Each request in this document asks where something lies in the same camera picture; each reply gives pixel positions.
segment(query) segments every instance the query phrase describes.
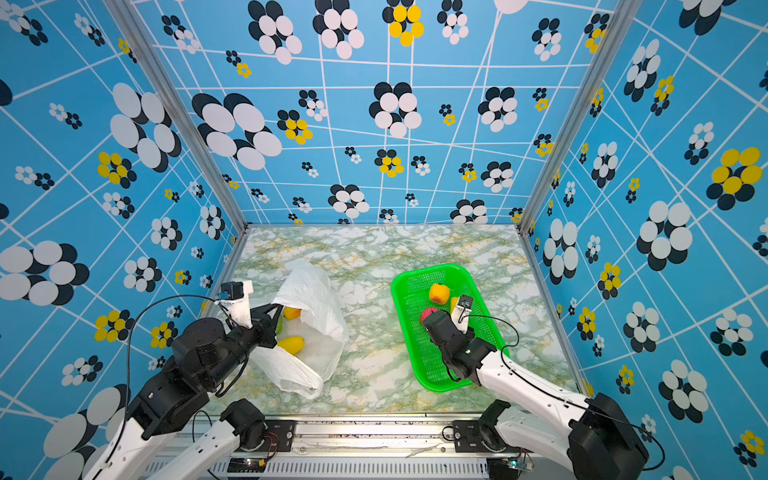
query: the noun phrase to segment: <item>blue patterned wall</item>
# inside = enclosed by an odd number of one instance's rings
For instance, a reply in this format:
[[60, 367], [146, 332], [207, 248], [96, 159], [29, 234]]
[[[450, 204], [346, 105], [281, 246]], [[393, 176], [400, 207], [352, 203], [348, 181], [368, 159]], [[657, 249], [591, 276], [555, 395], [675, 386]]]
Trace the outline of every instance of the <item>blue patterned wall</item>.
[[511, 223], [616, 4], [134, 2], [253, 223]]
[[524, 233], [590, 394], [664, 445], [642, 478], [768, 478], [767, 24], [643, 2]]
[[100, 1], [0, 20], [0, 478], [76, 480], [238, 233]]

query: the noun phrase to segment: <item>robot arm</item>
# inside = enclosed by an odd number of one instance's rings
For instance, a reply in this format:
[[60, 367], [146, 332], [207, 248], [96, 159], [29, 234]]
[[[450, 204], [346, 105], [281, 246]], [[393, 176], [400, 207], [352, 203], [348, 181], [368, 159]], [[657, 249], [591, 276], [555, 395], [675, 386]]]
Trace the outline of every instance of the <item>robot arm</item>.
[[590, 399], [567, 392], [512, 362], [491, 343], [459, 330], [439, 310], [423, 323], [442, 360], [459, 379], [495, 392], [534, 413], [550, 432], [513, 418], [510, 404], [497, 400], [480, 419], [483, 440], [491, 450], [518, 446], [541, 453], [573, 471], [579, 480], [634, 480], [648, 451], [629, 425], [621, 407], [598, 393]]

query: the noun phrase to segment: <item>green plastic basket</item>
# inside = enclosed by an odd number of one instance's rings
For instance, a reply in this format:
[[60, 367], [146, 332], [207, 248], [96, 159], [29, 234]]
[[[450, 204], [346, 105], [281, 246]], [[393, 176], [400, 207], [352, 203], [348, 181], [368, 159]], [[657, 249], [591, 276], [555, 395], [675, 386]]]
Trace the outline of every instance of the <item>green plastic basket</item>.
[[[454, 382], [448, 377], [440, 350], [430, 341], [429, 334], [419, 320], [427, 307], [434, 306], [446, 312], [450, 307], [450, 303], [440, 306], [429, 299], [429, 288], [433, 283], [446, 285], [451, 289], [451, 296], [468, 295], [475, 299], [472, 313], [489, 313], [472, 275], [463, 266], [454, 263], [400, 273], [392, 281], [392, 299], [395, 300], [416, 379], [425, 389], [443, 393], [471, 385], [472, 382]], [[475, 329], [476, 336], [494, 344], [496, 348], [504, 346], [502, 335], [493, 319], [473, 316], [469, 318], [469, 326]]]

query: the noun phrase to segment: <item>marble tabletop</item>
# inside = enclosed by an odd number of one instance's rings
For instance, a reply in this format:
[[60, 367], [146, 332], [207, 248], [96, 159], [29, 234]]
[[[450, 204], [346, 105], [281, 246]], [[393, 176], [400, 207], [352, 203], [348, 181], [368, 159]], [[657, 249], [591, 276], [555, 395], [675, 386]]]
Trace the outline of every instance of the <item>marble tabletop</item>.
[[[251, 306], [271, 302], [290, 272], [285, 263], [304, 259], [324, 269], [339, 293], [349, 342], [320, 396], [281, 392], [250, 363], [208, 412], [249, 399], [267, 415], [288, 413], [482, 412], [497, 397], [468, 386], [447, 393], [424, 389], [413, 375], [390, 285], [398, 274], [457, 263], [475, 280], [488, 310], [520, 332], [511, 357], [560, 386], [576, 390], [560, 343], [512, 226], [254, 227], [233, 280], [252, 280]], [[499, 323], [507, 341], [511, 329]]]

